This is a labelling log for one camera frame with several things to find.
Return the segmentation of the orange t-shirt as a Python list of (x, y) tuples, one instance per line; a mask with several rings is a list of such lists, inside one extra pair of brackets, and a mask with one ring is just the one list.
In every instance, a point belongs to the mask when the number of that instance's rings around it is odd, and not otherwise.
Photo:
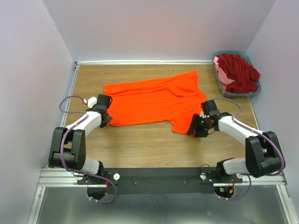
[(168, 121), (175, 133), (186, 134), (194, 114), (201, 114), (206, 96), (192, 70), (173, 77), (106, 84), (112, 98), (108, 109), (111, 126), (133, 126)]

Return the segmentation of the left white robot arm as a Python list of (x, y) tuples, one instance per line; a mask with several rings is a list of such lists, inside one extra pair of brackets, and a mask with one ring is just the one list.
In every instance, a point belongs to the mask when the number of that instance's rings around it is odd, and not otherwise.
[[(62, 104), (71, 98), (78, 98), (86, 106), (84, 111), (67, 111), (62, 109)], [(104, 174), (103, 163), (87, 157), (86, 137), (96, 128), (106, 127), (112, 117), (108, 109), (113, 98), (100, 94), (88, 100), (80, 96), (68, 96), (59, 104), (59, 110), (65, 114), (82, 114), (82, 116), (67, 126), (56, 127), (53, 131), (49, 167), (64, 168), (66, 171), (75, 172), (80, 176), (87, 176), (93, 184), (103, 180), (108, 182)]]

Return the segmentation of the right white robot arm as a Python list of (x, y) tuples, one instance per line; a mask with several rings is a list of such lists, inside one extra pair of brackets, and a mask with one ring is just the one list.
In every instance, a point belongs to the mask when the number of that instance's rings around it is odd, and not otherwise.
[(259, 178), (283, 172), (285, 159), (274, 132), (257, 130), (240, 122), (236, 115), (220, 112), (214, 100), (203, 102), (201, 109), (201, 114), (193, 114), (188, 135), (204, 138), (213, 129), (230, 135), (245, 147), (243, 158), (231, 158), (217, 163), (217, 181), (225, 183), (236, 174)]

